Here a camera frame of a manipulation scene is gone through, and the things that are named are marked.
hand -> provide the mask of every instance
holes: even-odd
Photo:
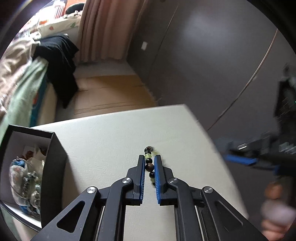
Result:
[[[288,207],[280,201],[271,202],[270,200],[279,199],[282,195],[283,187],[278,183],[270,183],[265,189],[265,196],[269,199],[262,206],[262,213],[265,217],[272,217],[262,221],[263,235],[269,241],[280,240],[284,237],[291,225],[283,225],[285,212],[290,213],[291,207]]]

black box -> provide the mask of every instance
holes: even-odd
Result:
[[[15,203],[10,189],[9,167],[13,159],[21,157],[25,146],[37,145],[47,149],[44,163],[40,216],[30,217]],[[62,211],[62,189],[67,153],[54,132],[9,125],[0,146],[0,204],[13,217],[28,227],[40,231]]]

blue gripper pad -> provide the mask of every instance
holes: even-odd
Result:
[[[154,157],[154,173],[155,173],[155,188],[157,203],[160,204],[160,180],[159,180],[159,167],[157,164],[156,156]]]
[[[235,155],[229,155],[229,154],[225,155],[224,159],[226,161],[236,162],[236,163],[247,165],[247,166],[258,162],[258,159],[256,158],[248,158],[248,157],[235,156]]]
[[[143,158],[143,164],[142,164],[142,175],[141,175],[141,180],[140,180],[140,200],[141,203],[143,201],[144,197],[144,182],[145,182],[145,158]]]

black cloth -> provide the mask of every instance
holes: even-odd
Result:
[[[75,11],[82,11],[83,7],[84,7],[84,2],[74,3],[66,9],[65,14],[70,14]]]
[[[63,102],[63,107],[66,108],[78,91],[73,76],[76,68],[73,57],[78,48],[64,34],[41,38],[40,43],[36,47],[33,59],[40,56],[49,62],[46,75],[53,84],[57,97]]]

black bead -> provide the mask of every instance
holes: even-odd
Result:
[[[144,149],[144,152],[146,152],[146,151],[152,151],[152,150],[151,150],[150,147],[148,146],[148,147],[146,147],[146,148]]]
[[[155,178],[155,173],[154,173],[154,172],[150,172],[150,173],[149,173],[149,177],[150,177],[150,178]]]
[[[148,164],[148,163],[152,163],[152,159],[151,159],[150,157],[148,157],[148,158],[146,159],[146,164]]]
[[[145,166],[146,171],[152,172],[154,170],[154,165],[152,163],[148,163]]]

